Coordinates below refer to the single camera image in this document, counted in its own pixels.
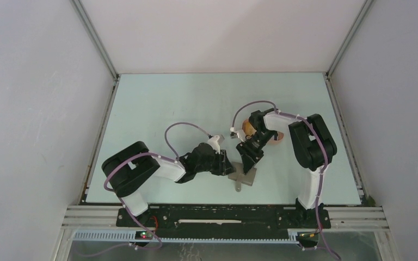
orange object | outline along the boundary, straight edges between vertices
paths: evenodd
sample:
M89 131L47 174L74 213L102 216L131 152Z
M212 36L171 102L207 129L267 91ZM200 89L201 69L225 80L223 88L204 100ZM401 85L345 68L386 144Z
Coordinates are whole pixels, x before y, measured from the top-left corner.
M242 129L243 129L244 133L246 134L246 136L252 136L252 135L254 135L254 133L256 133L256 130L251 125L251 123L249 123L248 119L243 121ZM284 133L278 132L278 137L276 139L275 139L275 137L273 137L272 139L270 139L269 142L267 142L267 144L276 145L276 144L280 143L283 138L284 138Z

metal bracket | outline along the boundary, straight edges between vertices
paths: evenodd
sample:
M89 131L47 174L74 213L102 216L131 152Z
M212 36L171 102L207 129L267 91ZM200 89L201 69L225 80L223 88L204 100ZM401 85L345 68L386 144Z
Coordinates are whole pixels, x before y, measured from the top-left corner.
M233 165L233 167L235 167L236 171L232 174L228 174L228 178L232 181L235 181L235 190L237 192L240 192L241 184L245 184L252 187L257 169L253 167L248 171L248 173L244 174L242 163L232 162L231 164Z
M69 257L69 250L73 240L81 240L82 234L77 233L103 233L110 235L114 233L135 233L140 228L117 227L116 219L118 210L122 206L69 206L65 219L63 220L57 244L52 256L52 261L66 261ZM284 207L284 209L295 209L294 207ZM399 260L393 240L391 240L389 225L385 219L384 211L381 207L324 207L329 213L331 228L325 229L326 232L374 232L381 254L391 253L393 259ZM187 238L162 238L163 242L169 243L263 243L263 244L296 244L297 233L313 232L315 229L288 229L289 240L204 240Z

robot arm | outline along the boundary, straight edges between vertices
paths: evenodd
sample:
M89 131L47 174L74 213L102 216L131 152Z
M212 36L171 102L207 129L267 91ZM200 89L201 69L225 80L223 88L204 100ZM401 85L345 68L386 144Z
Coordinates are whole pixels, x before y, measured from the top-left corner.
M226 150L220 149L223 136L212 136L207 143L200 143L191 153L179 160L150 153L147 146L138 141L105 160L102 170L108 177L113 170L127 159L139 154L149 155L136 158L130 165L120 168L109 180L116 193L134 216L148 209L147 202L138 190L151 176L170 179L176 183L191 181L199 172L210 171L214 175L225 176L235 171L226 156Z
M331 163L333 156L337 153L337 147L323 118L319 114L313 114L306 120L313 126L322 142L327 154L328 164ZM302 188L298 196L298 202L304 209L314 208L319 187L320 172L318 168L324 165L324 155L317 140L310 140L312 133L305 122L282 116L274 112L272 108L251 113L249 123L256 129L256 133L251 137L246 136L236 146L242 158L243 172L248 173L262 159L263 147L277 132L287 133L289 131L297 161L302 167L309 169L309 173L302 178ZM239 137L239 132L232 130L231 136Z

table surface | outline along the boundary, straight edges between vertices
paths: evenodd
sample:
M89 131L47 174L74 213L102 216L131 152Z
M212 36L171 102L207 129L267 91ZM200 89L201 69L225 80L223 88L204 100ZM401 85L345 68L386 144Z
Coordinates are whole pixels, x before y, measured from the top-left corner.
M329 166L323 186L325 204L360 204L350 163L343 145L333 107L321 73L184 73L123 74L113 102L89 186L86 202L117 203L116 195L103 189L102 163L136 141L173 158L164 141L165 129L174 122L186 121L222 134L231 161L241 162L236 151L239 140L229 137L231 121L238 108L255 100L270 100L281 111L310 116L321 114L337 145L337 155ZM238 115L236 127L251 112L269 109L269 104L254 104ZM190 152L207 136L191 126L173 127L168 138L177 152ZM289 134L278 145L267 145L264 158L256 165L252 187L235 191L227 177L203 172L185 184L151 177L140 192L149 203L196 204L294 204L299 194L301 175L307 172L297 162Z

metal frame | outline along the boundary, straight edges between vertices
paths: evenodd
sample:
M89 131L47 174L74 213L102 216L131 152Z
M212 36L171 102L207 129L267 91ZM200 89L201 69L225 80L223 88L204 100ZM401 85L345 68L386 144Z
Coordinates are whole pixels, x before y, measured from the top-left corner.
M100 41L100 38L95 31L94 26L92 25L82 3L81 0L71 0L74 9L78 12L80 19L85 25L86 31L88 32L89 36L93 40L93 44L99 50L100 55L102 56L103 61L105 62L106 66L108 67L110 73L112 74L113 78L116 80L115 85L113 87L111 96L108 101L108 106L102 121L102 126L99 130L98 139L94 146L91 164L89 169L87 170L87 177L86 183L84 186L84 190L81 193L80 202L82 202L81 198L85 195L88 191L90 179L91 179L91 171L92 167L96 164L98 152L100 149L100 144L103 140L103 135L106 128L106 123L108 122L108 118L110 115L111 107L113 105L113 100L116 94L116 90L118 87L119 82L119 75L117 74L108 53L105 50L105 47ZM331 103L334 108L334 112L336 114L337 122L339 124L339 129L344 140L344 145L346 148L346 152L349 158L349 161L352 166L352 172L355 178L355 185L359 190L360 196L364 198L368 196L368 188L365 185L364 176L361 175L358 164L356 162L356 158L354 156L354 152L351 146L351 141L348 136L346 125L345 125L345 118L343 117L338 99L336 97L336 93L334 92L332 82L330 77L334 73L337 65L339 64L342 56L344 55L349 43L351 42L352 38L354 37L356 31L358 30L359 26L361 25L363 19L365 18L366 14L368 13L370 7L372 6L374 0L366 0L363 4L360 12L358 13L357 18L355 19L349 33L347 34L342 46L340 47L336 57L334 58L328 72L324 73L324 80L329 92L329 97L331 99ZM74 240L80 239L80 233L83 232L101 232L104 235L112 235L112 234L134 234L135 230L130 228L124 227L116 227L116 217L118 210L121 206L69 206L67 208L65 218L63 220L62 227L60 229L60 233L57 238L57 242L54 248L54 252L52 255L52 261L66 261L69 257L69 252L71 248L71 244ZM329 212L329 217L331 219L331 229L325 229L327 232L373 232L374 236L376 237L376 241L379 247L379 252L383 261L388 260L399 260L399 256L397 254L396 246L394 244L393 238L390 233L389 225L385 218L385 214L381 207L325 207L325 209ZM297 232L303 232L306 229L289 229L288 232L290 233L290 238L285 239L283 241L265 241L260 240L251 241L250 243L295 243L295 236ZM184 242L188 241L189 239L163 239L166 242ZM114 239L109 241L125 241L125 239ZM246 243L241 240L217 240L219 243L223 242L230 242L230 243Z
M331 80L328 78L327 74L323 74L324 81L326 83L326 87L328 89L329 98L331 99L331 104L333 105L334 114L336 115L337 125L339 125L339 130L342 135L343 145L345 147L345 151L347 152L348 161L350 162L350 166L352 168L353 178L355 179L356 189L358 190L358 194L360 198L367 198L369 196L369 191L367 189L367 183L365 182L365 178L361 175L361 172L358 168L358 163L356 162L356 157L354 155L352 145L350 142L350 138L346 129L344 117L342 115L342 110L340 109L339 102L336 97L336 93L334 92L334 88L332 85Z
M69 206L57 239L52 261L66 261L71 244L76 240L132 242L136 228L116 227L121 206ZM381 207L325 207L329 212L331 228L326 232L373 232L383 261L399 260L391 237L389 225ZM296 235L309 229L288 229L289 239L284 240L198 240L162 238L167 243L258 243L296 244ZM114 235L126 235L114 238Z
M348 31L347 36L345 37L341 47L339 48L339 51L337 52L336 56L334 57L333 62L329 66L327 75L329 76L333 75L334 71L336 70L337 65L342 59L343 54L347 50L347 47L352 41L353 36L355 36L356 31L358 30L358 28L360 28L360 25L363 22L363 19L366 17L366 14L369 12L369 9L371 8L374 1L375 0L365 0L365 3L363 4L363 6L360 9L360 12L356 16L356 19L353 22L352 27L350 27L350 30Z
M117 80L119 77L118 72L114 68L113 63L111 62L111 59L105 49L105 46L102 44L99 34L95 30L94 25L92 24L89 16L87 15L87 12L85 11L85 8L81 0L70 0L70 1L76 13L78 14L79 18L81 19L81 22L84 24L85 31L89 34L89 37L92 39L92 43L94 44L95 48L97 48L97 50L99 51L100 56L102 57L103 62L108 68L111 76L113 77L114 80Z

